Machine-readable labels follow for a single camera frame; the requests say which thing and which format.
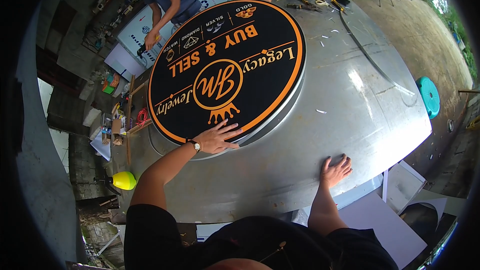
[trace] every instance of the teal stool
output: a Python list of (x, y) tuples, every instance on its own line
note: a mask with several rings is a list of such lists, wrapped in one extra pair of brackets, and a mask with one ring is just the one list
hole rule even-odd
[(416, 81), (420, 96), (423, 99), (423, 104), (427, 109), (428, 117), (434, 119), (440, 111), (440, 96), (438, 95), (437, 87), (430, 78), (422, 76)]

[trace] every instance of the concrete floor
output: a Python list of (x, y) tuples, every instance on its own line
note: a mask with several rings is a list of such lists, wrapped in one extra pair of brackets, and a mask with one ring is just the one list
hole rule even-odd
[(440, 112), (430, 122), (432, 134), (405, 161), (425, 175), (451, 142), (447, 120), (459, 124), (472, 79), (450, 31), (422, 0), (356, 0), (355, 3), (381, 28), (398, 51), (413, 78), (429, 77), (440, 95)]

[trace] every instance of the watch strap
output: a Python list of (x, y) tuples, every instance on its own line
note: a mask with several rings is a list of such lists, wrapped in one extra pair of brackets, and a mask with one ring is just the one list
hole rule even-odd
[(195, 145), (198, 144), (197, 142), (195, 142), (194, 140), (188, 140), (187, 142), (193, 144), (193, 148), (197, 151), (197, 153), (200, 152), (200, 149), (195, 148)]

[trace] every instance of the metal sheet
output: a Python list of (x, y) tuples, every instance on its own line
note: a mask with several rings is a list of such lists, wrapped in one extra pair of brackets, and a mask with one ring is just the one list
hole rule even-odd
[[(298, 1), (275, 4), (284, 7), (285, 3)], [(357, 39), (375, 63), (395, 82), (415, 90), (407, 66), (380, 28), (354, 2), (349, 7), (345, 20), (358, 30)], [(337, 196), (394, 165), (431, 133), (418, 92), (411, 96), (385, 80), (347, 34), (336, 11), (288, 12), (299, 22), (307, 42), (297, 102), (260, 139), (183, 167), (165, 186), (168, 211), (178, 222), (231, 222), (309, 206), (327, 156), (333, 156), (333, 162), (341, 153), (352, 158), (353, 173), (331, 189)], [(163, 147), (171, 143), (151, 132), (157, 148), (167, 151)], [(146, 169), (155, 158), (139, 157), (132, 168)]]

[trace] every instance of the diamond icon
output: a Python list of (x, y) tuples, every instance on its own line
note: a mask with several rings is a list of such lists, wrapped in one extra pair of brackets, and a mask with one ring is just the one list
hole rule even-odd
[(194, 36), (191, 36), (188, 38), (187, 42), (185, 43), (185, 45), (183, 45), (183, 48), (187, 49), (189, 48), (190, 46), (196, 44), (198, 42), (198, 38), (194, 37)]

